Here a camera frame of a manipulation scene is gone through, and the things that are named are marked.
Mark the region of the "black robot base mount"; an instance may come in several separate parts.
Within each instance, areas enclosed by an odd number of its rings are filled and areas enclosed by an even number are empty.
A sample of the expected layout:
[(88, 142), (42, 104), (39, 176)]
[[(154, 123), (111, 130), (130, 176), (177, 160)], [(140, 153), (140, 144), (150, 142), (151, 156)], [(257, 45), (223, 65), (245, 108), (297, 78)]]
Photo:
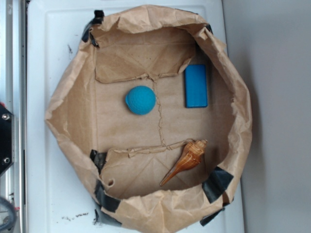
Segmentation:
[(0, 176), (14, 163), (14, 115), (0, 103)]

